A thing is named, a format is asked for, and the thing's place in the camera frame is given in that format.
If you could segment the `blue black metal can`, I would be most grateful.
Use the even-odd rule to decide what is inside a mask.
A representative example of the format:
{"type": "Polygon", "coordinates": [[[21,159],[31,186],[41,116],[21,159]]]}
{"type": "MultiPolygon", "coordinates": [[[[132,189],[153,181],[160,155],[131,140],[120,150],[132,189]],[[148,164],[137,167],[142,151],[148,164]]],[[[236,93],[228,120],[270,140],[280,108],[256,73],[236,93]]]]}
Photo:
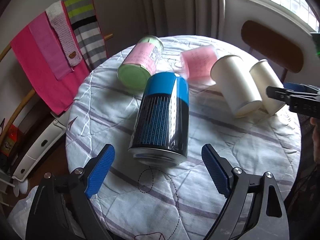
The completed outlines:
{"type": "Polygon", "coordinates": [[[128,152],[149,166],[176,167],[188,155],[189,87],[176,73],[147,81],[128,152]]]}

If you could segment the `pink plastic cup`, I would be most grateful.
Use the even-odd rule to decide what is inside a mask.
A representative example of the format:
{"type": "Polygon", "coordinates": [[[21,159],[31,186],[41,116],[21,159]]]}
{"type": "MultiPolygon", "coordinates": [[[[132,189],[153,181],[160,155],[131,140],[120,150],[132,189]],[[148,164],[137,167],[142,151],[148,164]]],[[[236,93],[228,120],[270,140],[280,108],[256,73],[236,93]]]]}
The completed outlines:
{"type": "Polygon", "coordinates": [[[210,71],[217,61],[213,45],[200,46],[180,53],[181,69],[179,75],[189,83],[208,83],[210,71]]]}

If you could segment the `wooden chair red seat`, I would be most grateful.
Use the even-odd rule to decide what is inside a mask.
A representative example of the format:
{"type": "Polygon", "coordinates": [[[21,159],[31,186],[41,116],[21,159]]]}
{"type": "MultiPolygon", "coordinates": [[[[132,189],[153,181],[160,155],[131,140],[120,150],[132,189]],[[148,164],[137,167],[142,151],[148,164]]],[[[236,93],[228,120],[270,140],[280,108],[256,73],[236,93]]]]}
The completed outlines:
{"type": "Polygon", "coordinates": [[[300,47],[273,29],[248,20],[242,25],[241,38],[249,46],[249,54],[257,51],[284,69],[280,78],[282,82],[288,72],[302,70],[304,55],[300,47]]]}

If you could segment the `white striped quilted tablecloth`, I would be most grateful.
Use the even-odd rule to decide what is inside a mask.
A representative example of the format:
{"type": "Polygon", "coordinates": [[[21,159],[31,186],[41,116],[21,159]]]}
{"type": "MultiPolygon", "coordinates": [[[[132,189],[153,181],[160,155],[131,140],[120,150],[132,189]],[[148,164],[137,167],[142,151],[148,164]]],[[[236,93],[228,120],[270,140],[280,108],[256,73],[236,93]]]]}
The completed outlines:
{"type": "Polygon", "coordinates": [[[142,93],[126,88],[117,77],[129,53],[130,48],[118,52],[83,79],[66,132],[70,171],[85,166],[104,145],[115,148],[110,171],[91,198],[105,229],[124,239],[203,239],[225,203],[202,161],[205,144],[246,173],[272,172],[287,197],[300,161],[298,116],[287,107],[275,115],[261,108],[237,119],[212,81],[189,86],[185,162],[150,168],[133,159],[127,149],[142,93]]]}

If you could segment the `hot pink towel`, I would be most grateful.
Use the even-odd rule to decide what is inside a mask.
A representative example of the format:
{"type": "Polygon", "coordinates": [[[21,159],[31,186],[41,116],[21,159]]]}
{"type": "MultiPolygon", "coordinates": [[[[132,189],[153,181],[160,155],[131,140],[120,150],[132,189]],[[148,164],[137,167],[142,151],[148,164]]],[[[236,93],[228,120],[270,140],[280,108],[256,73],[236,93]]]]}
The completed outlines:
{"type": "Polygon", "coordinates": [[[36,93],[55,114],[60,115],[70,107],[79,86],[91,71],[82,57],[63,0],[51,4],[44,12],[72,71],[60,81],[55,78],[28,24],[13,38],[11,48],[36,93]]]}

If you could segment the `red yellow package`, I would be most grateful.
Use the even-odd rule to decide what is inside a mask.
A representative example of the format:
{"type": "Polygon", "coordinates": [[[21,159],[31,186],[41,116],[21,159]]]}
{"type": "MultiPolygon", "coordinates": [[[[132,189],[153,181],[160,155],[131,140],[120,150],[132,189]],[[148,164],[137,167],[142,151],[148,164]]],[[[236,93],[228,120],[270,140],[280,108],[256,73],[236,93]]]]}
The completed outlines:
{"type": "Polygon", "coordinates": [[[14,146],[19,142],[21,138],[20,130],[13,124],[10,125],[7,135],[5,136],[4,140],[1,144],[1,154],[8,157],[12,152],[14,146]]]}

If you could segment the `wooden towel rack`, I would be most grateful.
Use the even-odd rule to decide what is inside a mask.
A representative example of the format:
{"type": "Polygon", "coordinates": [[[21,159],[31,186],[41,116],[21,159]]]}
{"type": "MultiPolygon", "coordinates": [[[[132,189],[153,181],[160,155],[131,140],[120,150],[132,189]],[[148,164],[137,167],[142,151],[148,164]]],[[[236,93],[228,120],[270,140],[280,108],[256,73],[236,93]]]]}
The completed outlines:
{"type": "MultiPolygon", "coordinates": [[[[104,42],[110,40],[113,37],[112,33],[109,33],[107,35],[104,35],[104,42]]],[[[7,55],[7,53],[11,50],[11,44],[8,44],[3,51],[1,52],[1,61],[4,59],[4,57],[7,55]]],[[[21,113],[22,109],[27,105],[27,103],[32,99],[32,97],[36,94],[36,91],[32,88],[28,94],[21,100],[20,104],[16,107],[14,112],[12,113],[10,119],[8,120],[7,124],[4,126],[2,132],[1,132],[1,144],[5,137],[7,136],[7,132],[10,128],[10,126],[13,124],[13,122],[16,120],[18,115],[21,113]]]]}

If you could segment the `green pink labelled can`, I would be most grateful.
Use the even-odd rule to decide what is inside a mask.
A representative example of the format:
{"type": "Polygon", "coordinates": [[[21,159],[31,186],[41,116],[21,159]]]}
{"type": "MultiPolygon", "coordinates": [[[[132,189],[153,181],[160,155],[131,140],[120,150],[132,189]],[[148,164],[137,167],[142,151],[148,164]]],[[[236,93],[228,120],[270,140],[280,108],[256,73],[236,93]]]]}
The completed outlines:
{"type": "Polygon", "coordinates": [[[119,81],[129,89],[144,89],[148,79],[156,73],[163,49],[158,37],[141,38],[118,68],[119,81]]]}

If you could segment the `beige curtain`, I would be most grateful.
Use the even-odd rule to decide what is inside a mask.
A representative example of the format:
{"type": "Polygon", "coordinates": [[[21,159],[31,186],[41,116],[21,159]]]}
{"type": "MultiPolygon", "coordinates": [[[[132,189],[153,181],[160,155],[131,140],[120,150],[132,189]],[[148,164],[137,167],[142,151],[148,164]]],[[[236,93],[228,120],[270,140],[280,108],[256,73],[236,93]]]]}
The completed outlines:
{"type": "Polygon", "coordinates": [[[221,39],[226,0],[136,0],[145,34],[200,35],[221,39]]]}

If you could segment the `light pink cloth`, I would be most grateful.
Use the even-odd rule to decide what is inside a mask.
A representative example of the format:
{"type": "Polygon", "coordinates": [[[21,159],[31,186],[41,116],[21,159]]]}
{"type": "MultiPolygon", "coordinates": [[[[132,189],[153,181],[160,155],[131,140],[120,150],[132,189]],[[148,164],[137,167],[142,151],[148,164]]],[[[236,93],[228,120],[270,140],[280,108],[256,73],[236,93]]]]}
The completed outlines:
{"type": "Polygon", "coordinates": [[[28,28],[55,78],[62,80],[72,69],[47,14],[41,13],[28,24],[28,28]]]}

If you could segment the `striped green grey cloth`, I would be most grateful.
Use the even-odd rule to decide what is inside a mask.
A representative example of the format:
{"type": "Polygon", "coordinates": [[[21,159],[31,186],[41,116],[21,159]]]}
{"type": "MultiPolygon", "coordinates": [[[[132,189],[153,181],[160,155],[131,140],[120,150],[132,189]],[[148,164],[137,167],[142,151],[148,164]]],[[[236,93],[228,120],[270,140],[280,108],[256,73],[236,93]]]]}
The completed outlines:
{"type": "Polygon", "coordinates": [[[107,60],[94,0],[63,0],[78,46],[90,71],[107,60]]]}

